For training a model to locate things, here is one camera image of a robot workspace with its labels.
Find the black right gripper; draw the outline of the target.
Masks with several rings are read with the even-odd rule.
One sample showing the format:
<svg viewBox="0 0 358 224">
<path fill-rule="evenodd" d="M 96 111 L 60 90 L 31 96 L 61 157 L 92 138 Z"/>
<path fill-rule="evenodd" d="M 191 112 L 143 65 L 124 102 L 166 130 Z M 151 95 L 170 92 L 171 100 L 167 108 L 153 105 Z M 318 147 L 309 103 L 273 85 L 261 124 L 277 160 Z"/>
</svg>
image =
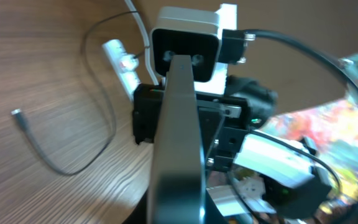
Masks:
<svg viewBox="0 0 358 224">
<path fill-rule="evenodd" d="M 147 84 L 135 89 L 132 133 L 136 144 L 154 142 L 163 92 L 162 87 Z M 214 160 L 206 170 L 228 172 L 249 130 L 248 103 L 241 98 L 202 92 L 197 92 L 196 99 L 204 156 Z"/>
</svg>

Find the cyan screen smartphone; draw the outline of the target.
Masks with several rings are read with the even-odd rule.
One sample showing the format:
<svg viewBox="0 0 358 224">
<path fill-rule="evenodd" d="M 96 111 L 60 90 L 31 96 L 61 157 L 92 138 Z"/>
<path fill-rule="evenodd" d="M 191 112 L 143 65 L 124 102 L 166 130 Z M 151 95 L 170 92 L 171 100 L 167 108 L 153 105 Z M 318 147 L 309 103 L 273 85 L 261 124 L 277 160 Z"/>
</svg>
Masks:
<svg viewBox="0 0 358 224">
<path fill-rule="evenodd" d="M 147 221 L 203 223 L 204 154 L 191 58 L 176 55 L 167 73 L 154 139 Z"/>
</svg>

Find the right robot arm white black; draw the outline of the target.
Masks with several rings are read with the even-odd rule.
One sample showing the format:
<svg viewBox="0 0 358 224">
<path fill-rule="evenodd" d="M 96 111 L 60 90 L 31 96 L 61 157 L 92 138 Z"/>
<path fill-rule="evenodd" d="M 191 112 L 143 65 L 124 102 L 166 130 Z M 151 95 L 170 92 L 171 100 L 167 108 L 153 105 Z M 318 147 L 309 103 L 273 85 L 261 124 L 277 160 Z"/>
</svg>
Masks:
<svg viewBox="0 0 358 224">
<path fill-rule="evenodd" d="M 311 139 L 262 133 L 276 93 L 229 76 L 222 94 L 188 77 L 132 91 L 137 144 L 154 146 L 151 181 L 138 211 L 147 223 L 223 223 L 242 208 L 301 219 L 327 201 L 331 170 Z"/>
</svg>

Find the white charger plug adapter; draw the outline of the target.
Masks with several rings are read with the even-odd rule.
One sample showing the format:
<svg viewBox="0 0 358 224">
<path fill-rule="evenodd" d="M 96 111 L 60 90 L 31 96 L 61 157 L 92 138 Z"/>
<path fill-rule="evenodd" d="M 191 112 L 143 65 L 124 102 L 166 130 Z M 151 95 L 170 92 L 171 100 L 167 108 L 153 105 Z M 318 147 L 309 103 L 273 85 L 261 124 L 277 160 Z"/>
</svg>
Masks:
<svg viewBox="0 0 358 224">
<path fill-rule="evenodd" d="M 123 72 L 133 72 L 139 66 L 139 60 L 134 54 L 124 54 L 119 60 Z"/>
</svg>

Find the white power strip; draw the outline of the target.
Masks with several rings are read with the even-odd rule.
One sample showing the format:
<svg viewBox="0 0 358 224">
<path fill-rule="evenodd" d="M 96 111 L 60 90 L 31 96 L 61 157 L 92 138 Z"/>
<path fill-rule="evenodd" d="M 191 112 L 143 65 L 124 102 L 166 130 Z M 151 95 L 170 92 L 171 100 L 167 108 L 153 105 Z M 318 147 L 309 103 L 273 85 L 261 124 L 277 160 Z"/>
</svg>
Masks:
<svg viewBox="0 0 358 224">
<path fill-rule="evenodd" d="M 139 60 L 135 58 L 134 54 L 127 53 L 120 40 L 110 40 L 102 47 L 126 95 L 133 101 L 135 89 L 140 84 L 140 79 L 135 71 L 139 66 Z"/>
</svg>

